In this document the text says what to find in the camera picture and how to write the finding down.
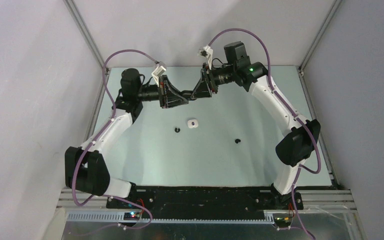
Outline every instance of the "floor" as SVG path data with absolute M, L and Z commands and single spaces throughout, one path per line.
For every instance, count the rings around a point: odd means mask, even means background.
M 112 68 L 108 80 L 117 96 L 121 73 Z M 153 67 L 138 67 L 146 80 Z M 192 90 L 200 67 L 169 67 L 165 72 L 179 90 Z M 273 79 L 302 114 L 310 111 L 294 66 L 273 66 Z M 262 105 L 235 83 L 222 85 L 212 98 L 202 98 L 171 109 L 159 102 L 144 102 L 136 122 L 124 132 L 105 158 L 112 176 L 154 186 L 269 186 L 282 162 L 275 147 L 283 138 L 275 121 Z M 108 118 L 111 102 L 104 96 L 97 126 Z M 199 127 L 188 128 L 197 119 Z M 313 153 L 306 166 L 317 168 Z M 324 159 L 320 174 L 302 171 L 298 186 L 330 186 Z

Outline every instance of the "white wall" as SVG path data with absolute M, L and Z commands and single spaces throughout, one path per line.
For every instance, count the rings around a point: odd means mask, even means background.
M 0 0 L 0 239 L 41 238 L 99 77 L 62 0 Z
M 220 31 L 244 28 L 266 44 L 273 65 L 299 65 L 334 0 L 76 0 L 103 57 L 138 49 L 168 66 L 201 66 L 198 49 Z M 266 63 L 260 44 L 246 33 L 226 33 L 214 43 L 214 56 L 225 60 L 223 46 L 242 41 L 251 60 Z M 131 53 L 114 57 L 111 67 L 149 67 Z
M 384 239 L 384 1 L 344 1 L 304 72 L 339 180 Z

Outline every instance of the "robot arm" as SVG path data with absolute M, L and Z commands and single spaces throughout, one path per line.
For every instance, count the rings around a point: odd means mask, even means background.
M 313 150 L 311 140 L 307 133 L 303 131 L 301 124 L 296 121 L 296 118 L 300 118 L 304 123 L 307 123 L 307 127 L 313 132 L 316 140 L 320 132 L 320 124 L 317 120 L 310 122 L 305 116 L 300 114 L 279 90 L 273 78 L 271 81 L 275 91 L 279 93 L 286 103 L 291 106 L 292 110 L 295 111 L 297 114 L 296 117 L 291 114 L 275 96 L 274 91 L 270 89 L 267 76 L 262 76 L 257 82 L 253 82 L 249 88 L 249 92 L 268 110 L 285 137 L 276 146 L 277 156 L 283 162 L 283 165 L 277 173 L 273 186 L 281 195 L 286 195 L 291 191 L 291 186 L 297 175 L 299 165 L 306 162 L 306 159 Z
M 115 101 L 116 112 L 110 125 L 102 135 L 92 142 L 92 147 L 82 159 L 79 169 L 76 189 L 96 196 L 108 195 L 126 198 L 134 183 L 110 177 L 105 164 L 105 156 L 112 143 L 130 127 L 139 116 L 143 105 L 142 101 L 159 101 L 163 109 L 188 104 L 198 98 L 210 98 L 218 92 L 218 86 L 235 82 L 247 92 L 256 97 L 268 110 L 279 126 L 284 139 L 276 146 L 276 154 L 283 166 L 274 181 L 277 194 L 287 195 L 296 176 L 298 167 L 310 157 L 314 146 L 304 128 L 294 119 L 292 114 L 275 96 L 268 86 L 268 71 L 260 62 L 251 64 L 245 46 L 242 42 L 234 42 L 224 47 L 227 64 L 221 67 L 212 67 L 212 49 L 204 48 L 199 54 L 208 59 L 200 71 L 201 77 L 193 90 L 179 91 L 162 73 L 166 70 L 164 63 L 160 62 L 152 73 L 158 84 L 142 85 L 140 73 L 137 69 L 129 68 L 121 74 L 121 89 Z M 282 92 L 274 83 L 277 93 L 290 105 Z M 306 123 L 317 141 L 320 124 L 317 120 L 308 121 L 292 107 L 298 117 Z M 80 147 L 69 147 L 65 152 L 65 185 L 72 186 L 73 173 L 83 150 L 93 141 L 95 135 L 84 142 Z

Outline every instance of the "aluminum frame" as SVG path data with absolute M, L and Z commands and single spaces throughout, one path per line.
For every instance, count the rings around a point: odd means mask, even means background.
M 80 33 L 82 34 L 85 42 L 89 46 L 94 58 L 96 59 L 98 65 L 102 68 L 104 65 L 104 59 L 93 40 L 81 14 L 79 13 L 79 10 L 76 7 L 76 4 L 74 3 L 74 0 L 64 0 L 64 3 L 67 6 L 68 11 L 73 17 L 73 20 L 75 21 Z M 340 5 L 342 3 L 342 0 L 335 0 L 332 4 L 332 7 L 327 14 L 325 20 L 323 21 L 323 24 L 321 25 L 317 35 L 315 36 L 314 40 L 311 43 L 310 48 L 308 49 L 302 63 L 299 67 L 297 67 L 298 76 L 301 81 L 302 89 L 305 95 L 305 99 L 307 101 L 307 105 L 309 107 L 311 116 L 313 118 L 316 117 L 316 113 L 314 110 L 313 103 L 311 101 L 306 82 L 304 79 L 304 72 L 303 69 L 305 69 L 308 61 L 312 57 L 312 54 L 314 50 L 316 49 L 318 43 L 320 42 L 324 32 L 326 31 L 327 27 L 329 26 L 331 20 L 337 13 Z M 93 108 L 93 114 L 91 116 L 89 126 L 86 132 L 85 140 L 89 138 L 94 130 L 95 125 L 98 119 L 98 113 L 101 109 L 101 103 L 104 97 L 104 85 L 101 84 L 99 88 L 99 94 L 96 98 L 96 102 Z M 324 155 L 324 159 L 326 161 L 326 166 L 329 170 L 329 174 L 331 176 L 331 180 L 333 183 L 336 183 L 337 178 L 335 176 L 335 166 L 332 163 L 331 159 L 329 158 L 329 154 L 325 145 L 325 141 L 323 139 L 322 133 L 320 133 L 319 142 L 321 146 L 321 151 Z M 77 197 L 79 200 L 86 199 L 89 194 L 76 191 L 78 193 Z M 348 226 L 348 233 L 350 235 L 350 238 L 352 240 L 357 239 L 363 239 L 366 240 L 367 237 L 364 233 L 362 223 L 360 221 L 357 207 L 354 203 L 354 199 L 351 195 L 350 190 L 330 190 L 330 189 L 324 189 L 324 190 L 298 190 L 298 192 L 301 193 L 303 204 L 304 204 L 304 210 L 300 210 L 300 214 L 343 214 L 343 220 L 346 221 Z M 93 197 L 89 203 L 84 207 L 78 207 L 74 204 L 73 198 L 71 196 L 71 189 L 70 188 L 63 188 L 57 203 L 56 208 L 65 208 L 68 212 L 72 211 L 91 211 L 91 212 L 107 212 L 107 213 L 114 213 L 114 212 L 122 212 L 123 209 L 106 209 L 106 197 L 100 197 L 96 196 Z M 265 210 L 266 214 L 287 214 L 287 210 Z

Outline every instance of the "black mounting plate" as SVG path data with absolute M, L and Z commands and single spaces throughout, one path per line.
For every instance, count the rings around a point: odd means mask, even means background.
M 156 219 L 182 220 L 259 220 L 264 219 L 263 210 L 287 210 L 289 197 L 279 200 L 267 187 L 166 187 L 136 186 L 136 199 L 148 208 Z M 299 210 L 304 208 L 301 194 L 295 193 Z M 108 209 L 137 209 L 135 206 L 107 200 Z

